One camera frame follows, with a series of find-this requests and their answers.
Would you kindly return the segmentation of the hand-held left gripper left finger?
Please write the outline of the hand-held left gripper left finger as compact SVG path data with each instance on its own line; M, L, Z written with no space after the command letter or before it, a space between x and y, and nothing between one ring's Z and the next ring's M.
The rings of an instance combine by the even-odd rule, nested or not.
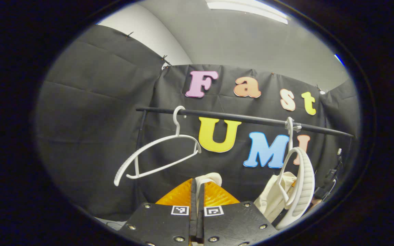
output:
M197 185L188 179L155 203L142 203L119 234L143 246L192 246L197 234Z

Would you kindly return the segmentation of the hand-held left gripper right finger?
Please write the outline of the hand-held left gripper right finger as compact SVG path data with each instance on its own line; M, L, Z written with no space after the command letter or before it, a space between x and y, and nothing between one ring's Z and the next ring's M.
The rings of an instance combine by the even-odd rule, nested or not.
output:
M217 185L200 185L197 243L203 246L252 246L277 230L251 201L240 202Z

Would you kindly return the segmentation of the cream shirt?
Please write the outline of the cream shirt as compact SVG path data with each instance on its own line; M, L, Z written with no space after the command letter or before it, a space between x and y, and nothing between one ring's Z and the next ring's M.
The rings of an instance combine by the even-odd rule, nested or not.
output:
M274 222L278 215L284 209L283 196L280 193L278 186L276 185L277 175L272 175L272 177L267 182L264 190L254 201L259 211L264 215L264 217L269 220L269 222ZM196 180L196 196L200 193L200 185L207 182L214 182L218 186L222 184L222 178L219 173L208 173L195 178ZM281 185L285 189L288 195L293 192L294 183L297 177L291 172L284 172L281 180Z

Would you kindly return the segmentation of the white plastic hanger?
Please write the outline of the white plastic hanger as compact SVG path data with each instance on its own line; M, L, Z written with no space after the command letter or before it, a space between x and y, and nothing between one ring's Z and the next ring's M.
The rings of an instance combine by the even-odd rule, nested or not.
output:
M201 145L200 145L199 141L195 137L192 137L190 135L180 134L181 126L180 126L180 123L177 120L177 115L178 115L178 113L181 110L185 110L185 107L177 106L174 109L173 114L172 114L173 115L173 123L176 126L175 134L174 135L169 135L169 136L166 136L166 137L163 137L163 138L160 138L160 139L155 140L155 141L152 141L152 142L144 145L143 147L139 148L130 157L128 157L128 159L125 160L125 162L119 167L119 169L116 172L116 175L114 177L114 185L116 187L119 186L119 183L120 183L120 181L122 179L122 176L124 175L125 171L127 170L127 168L129 167L129 165L131 163L134 163L135 175L127 174L126 177L129 178L129 179L139 179L141 177L146 177L148 175L160 172L161 170L165 170L165 169L167 169L169 167L177 165L177 164L179 164L181 162L184 162L185 160L188 160L191 157L194 157L197 154L200 154L202 152ZM147 149L149 149L149 148L151 148L151 147L153 147L153 146L155 146L155 145L157 145L157 144L159 144L161 142L165 142L165 141L172 140L172 139L179 139L179 138L190 139L190 140L192 140L194 142L194 149L193 149L193 151L192 151L192 153L190 155L188 155L188 156L186 156L184 158L181 158L181 159L179 159L179 160L177 160L175 162L172 162L172 163L169 163L167 165L164 165L162 167L158 167L156 169L147 171L145 173L141 173L139 171L138 156L142 152L144 152L145 150L147 150Z
M289 134L289 151L284 159L283 167L280 171L281 174L278 176L276 184L283 196L284 208L287 210L287 212L277 224L277 226L275 226L277 230L282 230L302 217L308 206L311 204L315 188L314 171L307 153L300 147L293 147L293 133L294 131L300 131L301 126L294 126L293 119L288 117L285 123L285 128ZM294 185L294 191L291 196L289 196L281 185L281 181L283 179L282 174L289 162L290 157L294 153L297 153L298 157L300 158L300 165L298 169L297 180Z

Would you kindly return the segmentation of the large ceiling light panel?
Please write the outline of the large ceiling light panel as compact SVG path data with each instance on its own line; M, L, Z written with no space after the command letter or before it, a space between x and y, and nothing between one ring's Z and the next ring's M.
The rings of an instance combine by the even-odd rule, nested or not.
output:
M258 0L205 0L211 10L238 11L266 17L277 22L288 24L285 13Z

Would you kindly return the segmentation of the black clothes rail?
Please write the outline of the black clothes rail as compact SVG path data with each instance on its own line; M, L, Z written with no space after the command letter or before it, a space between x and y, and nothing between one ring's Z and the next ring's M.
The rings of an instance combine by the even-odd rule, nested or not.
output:
M264 190L272 175L279 175L289 151L289 134L285 128L288 117L294 126L293 146L308 154L314 170L315 185L324 184L324 177L337 164L337 151L342 149L343 169L334 189L349 183L356 173L360 114L348 117L323 107L310 115L305 110L258 110L248 107L244 114L203 110L181 110L178 115L180 134L199 140L202 152L184 162L141 177L126 179L129 201L140 204L155 202L172 188L190 178L219 173L222 188L240 201L253 201ZM293 154L285 168L297 174Z

